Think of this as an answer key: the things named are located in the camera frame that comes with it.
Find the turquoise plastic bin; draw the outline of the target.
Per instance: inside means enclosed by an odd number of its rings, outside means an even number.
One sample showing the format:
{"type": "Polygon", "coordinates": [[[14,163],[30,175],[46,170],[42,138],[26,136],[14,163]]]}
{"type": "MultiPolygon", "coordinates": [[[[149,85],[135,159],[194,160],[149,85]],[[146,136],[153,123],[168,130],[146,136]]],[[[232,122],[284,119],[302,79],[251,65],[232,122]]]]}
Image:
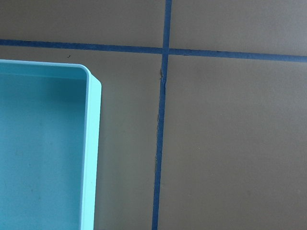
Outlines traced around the turquoise plastic bin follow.
{"type": "Polygon", "coordinates": [[[101,92],[83,65],[1,60],[1,229],[93,229],[101,92]]]}

